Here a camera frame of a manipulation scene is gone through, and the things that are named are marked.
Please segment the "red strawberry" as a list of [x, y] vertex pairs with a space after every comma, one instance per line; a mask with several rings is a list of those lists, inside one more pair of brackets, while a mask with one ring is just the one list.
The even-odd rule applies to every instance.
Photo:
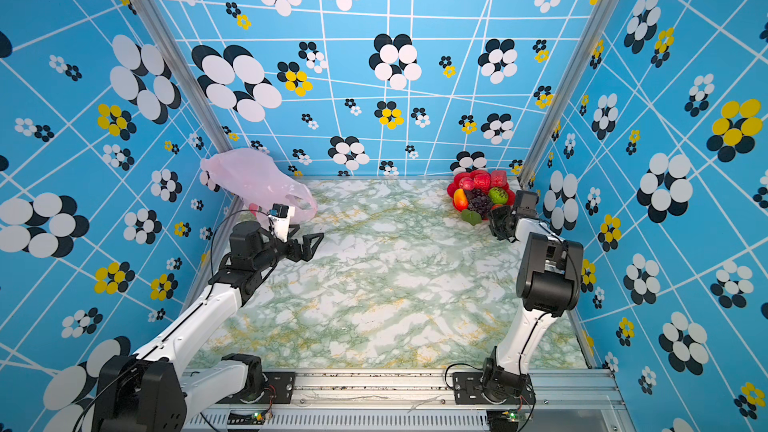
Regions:
[[484, 193], [489, 192], [492, 185], [490, 173], [487, 171], [475, 171], [472, 175], [472, 179], [475, 188], [482, 190]]

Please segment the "yellow red mango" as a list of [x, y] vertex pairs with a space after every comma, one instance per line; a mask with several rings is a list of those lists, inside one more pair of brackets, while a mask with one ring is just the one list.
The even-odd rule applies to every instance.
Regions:
[[455, 190], [452, 201], [453, 201], [454, 208], [459, 212], [462, 212], [469, 207], [469, 200], [467, 198], [465, 190], [462, 188], [458, 188]]

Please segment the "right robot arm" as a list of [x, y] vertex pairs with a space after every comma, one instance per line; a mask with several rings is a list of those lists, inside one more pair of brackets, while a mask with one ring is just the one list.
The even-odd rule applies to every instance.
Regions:
[[516, 279], [522, 305], [506, 336], [486, 359], [482, 389], [492, 403], [532, 392], [531, 359], [547, 329], [573, 310], [581, 293], [583, 245], [566, 240], [509, 205], [491, 210], [492, 235], [523, 247]]

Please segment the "left aluminium corner post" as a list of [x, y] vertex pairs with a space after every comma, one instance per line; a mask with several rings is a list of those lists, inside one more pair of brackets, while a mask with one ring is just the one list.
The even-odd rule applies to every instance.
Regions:
[[181, 92], [189, 102], [190, 109], [195, 113], [216, 151], [224, 153], [232, 150], [232, 141], [225, 136], [216, 114], [186, 62], [186, 56], [171, 33], [168, 20], [161, 13], [157, 3], [154, 0], [131, 1], [135, 4], [143, 25], [166, 59]]

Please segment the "green custard apple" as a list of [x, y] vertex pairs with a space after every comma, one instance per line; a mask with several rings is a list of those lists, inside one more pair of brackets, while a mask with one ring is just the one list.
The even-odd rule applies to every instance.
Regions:
[[492, 187], [488, 197], [494, 205], [506, 205], [509, 201], [509, 192], [501, 187]]

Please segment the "red flower-shaped plate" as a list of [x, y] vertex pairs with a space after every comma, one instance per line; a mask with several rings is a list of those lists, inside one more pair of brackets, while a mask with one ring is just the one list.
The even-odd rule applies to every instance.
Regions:
[[516, 199], [504, 170], [461, 172], [447, 186], [446, 193], [455, 210], [476, 213], [482, 220], [488, 220], [494, 209], [513, 205]]

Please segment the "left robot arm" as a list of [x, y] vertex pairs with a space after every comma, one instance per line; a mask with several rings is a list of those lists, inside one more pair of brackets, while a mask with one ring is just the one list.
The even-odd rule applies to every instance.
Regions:
[[255, 295], [283, 260], [310, 261], [322, 233], [295, 236], [298, 226], [270, 217], [236, 224], [230, 250], [194, 303], [153, 340], [101, 368], [93, 402], [76, 422], [93, 431], [180, 431], [188, 418], [233, 395], [260, 395], [260, 358], [230, 354], [193, 377], [183, 374], [213, 333]]

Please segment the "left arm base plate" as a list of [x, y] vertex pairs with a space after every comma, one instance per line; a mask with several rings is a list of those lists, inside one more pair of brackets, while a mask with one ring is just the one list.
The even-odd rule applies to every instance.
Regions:
[[238, 392], [218, 401], [218, 404], [234, 405], [287, 405], [295, 389], [297, 374], [294, 371], [267, 371], [262, 374], [261, 388], [257, 392]]

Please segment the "red dragon fruit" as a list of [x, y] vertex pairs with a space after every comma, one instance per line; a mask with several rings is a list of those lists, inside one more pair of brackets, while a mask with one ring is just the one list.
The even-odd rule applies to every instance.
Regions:
[[492, 188], [507, 188], [508, 177], [505, 170], [495, 170], [490, 174], [490, 183]]

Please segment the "aluminium corner post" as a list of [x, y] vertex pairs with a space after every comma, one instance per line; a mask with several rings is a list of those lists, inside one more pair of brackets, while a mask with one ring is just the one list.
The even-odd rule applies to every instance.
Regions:
[[186, 56], [171, 33], [168, 20], [161, 13], [157, 3], [154, 0], [131, 1], [135, 4], [143, 25], [166, 59], [181, 92], [189, 102], [190, 109], [195, 113], [216, 151], [224, 153], [232, 150], [232, 141], [225, 136], [216, 114], [186, 62]]
[[598, 0], [598, 3], [594, 6], [593, 12], [565, 68], [562, 79], [555, 90], [553, 104], [545, 114], [543, 122], [524, 160], [522, 172], [519, 176], [519, 184], [523, 190], [530, 188], [528, 182], [537, 171], [538, 165], [548, 147], [550, 135], [565, 112], [568, 100], [573, 95], [586, 70], [588, 57], [602, 37], [619, 1]]

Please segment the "dark purple grape bunch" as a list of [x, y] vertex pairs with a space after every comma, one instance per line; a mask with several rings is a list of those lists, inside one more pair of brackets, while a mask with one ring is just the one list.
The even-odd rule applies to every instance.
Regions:
[[486, 193], [482, 190], [475, 188], [474, 190], [466, 192], [469, 200], [469, 210], [476, 211], [486, 218], [492, 210], [493, 203]]

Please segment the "aluminium front rail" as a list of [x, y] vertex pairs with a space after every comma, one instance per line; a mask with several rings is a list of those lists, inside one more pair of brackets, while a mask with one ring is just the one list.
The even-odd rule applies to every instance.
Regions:
[[287, 405], [218, 404], [180, 431], [633, 431], [613, 376], [597, 369], [536, 371], [537, 402], [457, 405], [441, 369], [296, 369]]

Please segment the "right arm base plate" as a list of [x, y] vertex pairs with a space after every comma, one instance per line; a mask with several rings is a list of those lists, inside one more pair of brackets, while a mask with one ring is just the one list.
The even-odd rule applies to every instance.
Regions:
[[529, 375], [506, 372], [486, 377], [482, 372], [455, 372], [449, 384], [457, 405], [535, 405], [536, 394]]

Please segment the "pink plastic bag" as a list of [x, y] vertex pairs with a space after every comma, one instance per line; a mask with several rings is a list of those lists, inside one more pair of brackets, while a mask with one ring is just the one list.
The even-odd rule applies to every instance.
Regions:
[[309, 188], [279, 170], [270, 155], [255, 149], [237, 148], [201, 160], [201, 170], [216, 184], [239, 196], [253, 209], [268, 210], [273, 204], [295, 208], [291, 223], [311, 220], [317, 203]]

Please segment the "right aluminium corner post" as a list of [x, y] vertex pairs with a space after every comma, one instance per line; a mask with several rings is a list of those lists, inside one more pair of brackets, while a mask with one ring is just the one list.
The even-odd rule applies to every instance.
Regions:
[[588, 57], [602, 37], [619, 1], [598, 0], [598, 3], [594, 6], [593, 12], [565, 68], [562, 79], [555, 90], [553, 104], [545, 114], [543, 122], [524, 160], [522, 172], [519, 176], [519, 184], [523, 190], [530, 188], [528, 182], [537, 171], [538, 165], [548, 147], [550, 135], [565, 112], [568, 100], [573, 95], [586, 70]]

